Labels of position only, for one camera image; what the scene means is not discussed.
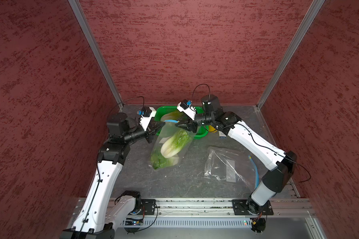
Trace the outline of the clear zipper bag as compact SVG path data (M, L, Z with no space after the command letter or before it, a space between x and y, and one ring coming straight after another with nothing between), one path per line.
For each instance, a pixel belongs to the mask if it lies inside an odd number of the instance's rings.
M178 165L195 137L194 132L177 127L177 120L164 123L150 157L150 166L154 170Z
M259 185L258 168L251 155L233 149L209 147L204 177L214 181L239 184L250 191Z

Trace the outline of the chinese cabbage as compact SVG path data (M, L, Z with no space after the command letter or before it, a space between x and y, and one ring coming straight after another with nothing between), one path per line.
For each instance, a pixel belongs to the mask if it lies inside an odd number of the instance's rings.
M173 111L173 112L163 115L161 117L160 121L179 120L181 117L183 117L183 112L176 110L176 111Z
M179 159L180 158L178 157L178 155L174 155L173 157L170 158L165 158L160 153L154 152L151 155L150 162L152 168L154 170L157 170L157 169L175 166L178 164Z
M192 140L192 136L184 129L174 133L161 147L161 155L165 158L178 154Z

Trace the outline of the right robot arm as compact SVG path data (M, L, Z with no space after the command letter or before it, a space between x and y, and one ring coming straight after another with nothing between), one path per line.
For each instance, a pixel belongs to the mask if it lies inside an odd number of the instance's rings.
M267 168L261 182L246 201L249 214L259 215L268 201L277 193L282 192L293 176L297 166L297 155L269 143L241 117L233 112L223 110L215 95L206 95L201 99L203 113L197 113L192 101L182 100L177 110L186 114L187 119L176 124L177 127L195 132L198 127L211 125L226 136L236 140L248 149Z

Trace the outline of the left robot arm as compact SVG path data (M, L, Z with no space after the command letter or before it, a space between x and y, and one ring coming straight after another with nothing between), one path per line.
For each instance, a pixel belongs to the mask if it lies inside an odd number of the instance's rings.
M107 121L108 140L97 155L96 171L85 203L70 229L62 231L62 239L113 239L115 231L131 212L141 208L139 192L126 192L112 210L108 204L115 182L125 164L131 144L154 135L165 125L152 121L153 107L142 107L139 120L126 113L111 115Z

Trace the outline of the chinese cabbage back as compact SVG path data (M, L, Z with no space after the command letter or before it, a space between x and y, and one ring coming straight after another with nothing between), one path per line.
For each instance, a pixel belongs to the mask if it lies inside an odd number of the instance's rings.
M179 120L181 117L183 117L183 112L176 110L176 111L173 111L173 112L163 115L161 117L160 121Z

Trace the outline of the green plastic basket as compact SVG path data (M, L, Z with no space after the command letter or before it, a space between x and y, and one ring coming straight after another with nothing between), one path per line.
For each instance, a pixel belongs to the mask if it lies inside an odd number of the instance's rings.
M175 112L175 114L171 117L172 120L182 121L186 120L187 116L184 113L181 113L177 110L176 106L161 106L156 109L155 121L161 121L164 115ZM194 136L194 139L201 139L208 134L208 131L203 127L198 127L197 133Z

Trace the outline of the yellow pencil cup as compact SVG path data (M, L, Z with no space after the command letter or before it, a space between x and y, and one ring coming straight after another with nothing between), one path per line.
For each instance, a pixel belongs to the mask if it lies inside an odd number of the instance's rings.
M208 130L209 130L209 132L211 132L211 133L214 133L214 132L217 132L217 131L218 131L216 128L214 128L214 127L211 126L211 125L208 126Z

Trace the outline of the white blue small box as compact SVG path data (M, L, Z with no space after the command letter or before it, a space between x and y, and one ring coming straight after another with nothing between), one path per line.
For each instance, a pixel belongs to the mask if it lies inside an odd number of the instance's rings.
M218 132L220 138L226 138L226 134L224 134L222 131Z

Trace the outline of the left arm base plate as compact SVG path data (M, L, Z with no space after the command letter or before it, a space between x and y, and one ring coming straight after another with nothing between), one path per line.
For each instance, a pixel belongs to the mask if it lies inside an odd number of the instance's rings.
M143 215L155 215L157 213L156 210L156 199L142 199L141 202L138 203L137 208L130 212L130 216L143 216Z

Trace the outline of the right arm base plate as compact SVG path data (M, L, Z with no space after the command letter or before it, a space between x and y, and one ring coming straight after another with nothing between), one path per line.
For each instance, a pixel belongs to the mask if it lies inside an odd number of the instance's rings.
M249 199L233 199L232 208L236 216L273 216L274 212L270 201L268 200L263 206L257 205L253 200Z

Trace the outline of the aluminium front rail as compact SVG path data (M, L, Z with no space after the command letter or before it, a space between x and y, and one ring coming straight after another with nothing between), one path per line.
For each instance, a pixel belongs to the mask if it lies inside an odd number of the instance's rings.
M272 198L273 216L236 216L230 198L156 198L159 217L187 218L315 218L315 210L306 198Z

